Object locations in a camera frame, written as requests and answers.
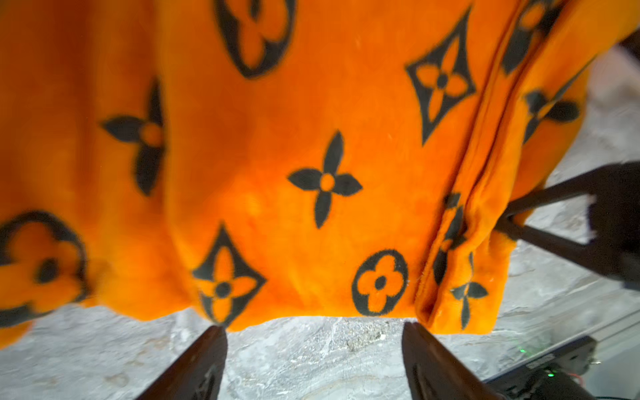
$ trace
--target circled flower motif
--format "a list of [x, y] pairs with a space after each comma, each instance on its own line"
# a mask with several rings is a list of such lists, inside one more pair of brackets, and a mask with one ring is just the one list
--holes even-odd
[[360, 277], [358, 292], [369, 297], [369, 311], [381, 312], [387, 303], [387, 297], [394, 297], [402, 290], [404, 278], [395, 267], [395, 258], [387, 255], [380, 259], [374, 271], [365, 271]]
[[362, 190], [362, 185], [350, 173], [338, 174], [342, 160], [344, 142], [340, 131], [336, 132], [324, 156], [323, 170], [303, 168], [289, 176], [289, 182], [306, 191], [318, 191], [315, 207], [316, 227], [320, 229], [331, 209], [332, 194], [353, 196]]
[[408, 277], [406, 261], [397, 250], [372, 254], [358, 268], [351, 284], [356, 310], [372, 317], [390, 313], [402, 298]]
[[287, 7], [282, 0], [225, 0], [238, 20], [240, 57], [254, 69], [265, 55], [265, 42], [279, 42], [287, 33]]
[[0, 227], [0, 328], [86, 298], [84, 247], [52, 214], [31, 211]]
[[214, 0], [231, 60], [245, 78], [275, 67], [291, 39], [296, 0]]

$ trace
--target diamond flower motif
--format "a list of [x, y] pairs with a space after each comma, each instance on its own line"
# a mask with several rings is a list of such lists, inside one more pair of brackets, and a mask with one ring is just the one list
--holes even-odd
[[353, 196], [362, 190], [362, 185], [350, 173], [338, 174], [342, 161], [344, 142], [337, 131], [324, 156], [323, 170], [303, 168], [289, 176], [289, 182], [305, 191], [317, 191], [314, 215], [316, 227], [320, 229], [331, 209], [332, 194]]
[[476, 92], [467, 61], [469, 13], [437, 47], [406, 67], [420, 102], [422, 145], [453, 107]]
[[242, 259], [224, 226], [192, 274], [205, 312], [222, 326], [229, 326], [266, 282]]

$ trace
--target four-petal flower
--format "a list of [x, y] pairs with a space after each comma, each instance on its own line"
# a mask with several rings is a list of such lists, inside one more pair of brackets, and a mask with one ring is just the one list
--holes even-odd
[[[473, 279], [474, 274], [474, 255], [473, 253], [469, 254], [469, 263], [471, 265], [471, 279]], [[487, 297], [489, 292], [477, 282], [469, 282], [465, 283], [462, 286], [459, 286], [455, 289], [451, 289], [451, 294], [456, 300], [462, 300], [462, 313], [460, 315], [460, 321], [462, 323], [462, 330], [467, 328], [469, 321], [471, 320], [471, 308], [469, 307], [469, 299], [481, 299]]]
[[529, 106], [531, 119], [524, 132], [524, 143], [527, 143], [529, 138], [536, 132], [542, 120], [566, 123], [575, 121], [580, 116], [580, 109], [576, 102], [570, 100], [547, 100], [539, 90], [528, 93], [525, 96], [525, 100]]
[[367, 308], [378, 313], [385, 308], [387, 297], [394, 297], [404, 286], [402, 274], [395, 270], [396, 260], [387, 255], [380, 259], [373, 271], [365, 271], [357, 283], [358, 292], [368, 296]]
[[338, 174], [344, 143], [342, 134], [336, 132], [324, 156], [323, 170], [303, 168], [289, 176], [289, 182], [302, 190], [318, 191], [315, 207], [316, 226], [322, 227], [331, 209], [332, 193], [351, 196], [362, 189], [362, 185], [350, 173]]
[[383, 316], [393, 311], [409, 282], [402, 254], [387, 249], [362, 263], [351, 283], [353, 304], [363, 316]]
[[138, 144], [134, 175], [142, 193], [149, 196], [156, 185], [164, 154], [163, 115], [158, 82], [151, 89], [146, 120], [132, 115], [118, 115], [105, 121], [102, 127], [117, 140]]

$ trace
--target gray marble surface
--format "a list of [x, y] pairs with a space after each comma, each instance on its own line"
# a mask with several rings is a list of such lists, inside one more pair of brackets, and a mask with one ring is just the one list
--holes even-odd
[[[629, 95], [607, 107], [592, 102], [578, 140], [550, 183], [638, 159], [640, 99]], [[529, 223], [584, 240], [585, 204], [581, 198], [544, 207]], [[638, 309], [640, 295], [520, 243], [494, 332], [438, 338], [487, 378]], [[231, 333], [220, 399], [409, 399], [400, 350], [403, 323], [294, 317]], [[0, 399], [133, 399], [206, 326], [192, 311], [138, 323], [101, 307], [65, 307], [0, 351]]]

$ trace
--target fuzzy textile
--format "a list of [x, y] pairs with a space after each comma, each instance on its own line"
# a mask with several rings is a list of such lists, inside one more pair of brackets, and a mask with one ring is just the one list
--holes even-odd
[[67, 303], [492, 330], [637, 0], [0, 1], [0, 347]]

